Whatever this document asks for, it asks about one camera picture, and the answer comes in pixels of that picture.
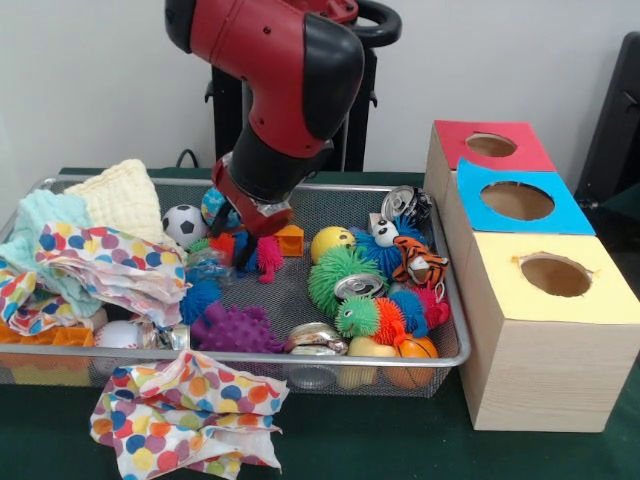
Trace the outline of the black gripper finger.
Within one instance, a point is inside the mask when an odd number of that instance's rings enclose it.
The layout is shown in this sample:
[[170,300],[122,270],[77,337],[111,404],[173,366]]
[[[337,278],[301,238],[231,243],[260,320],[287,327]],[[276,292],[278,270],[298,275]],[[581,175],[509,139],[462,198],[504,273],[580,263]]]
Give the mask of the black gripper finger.
[[221,205],[216,212],[212,209],[208,210],[208,219],[211,220],[210,233],[213,238],[218,238],[225,230],[231,210],[231,205]]
[[244,245],[239,249],[234,257],[234,267],[238,271],[245,270],[245,267],[249,262],[251,256],[256,251],[257,244],[258,239],[251,233],[247,232]]

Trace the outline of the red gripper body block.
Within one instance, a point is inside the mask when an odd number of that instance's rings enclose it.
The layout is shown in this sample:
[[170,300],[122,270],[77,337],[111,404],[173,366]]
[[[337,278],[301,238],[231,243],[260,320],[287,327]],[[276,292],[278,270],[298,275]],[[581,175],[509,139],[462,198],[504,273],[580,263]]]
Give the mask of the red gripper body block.
[[228,163],[228,160],[218,160],[212,170],[214,186],[226,199],[223,205],[231,205],[246,230],[255,237],[273,235],[284,228],[293,215],[290,196],[275,203],[251,197],[233,182]]

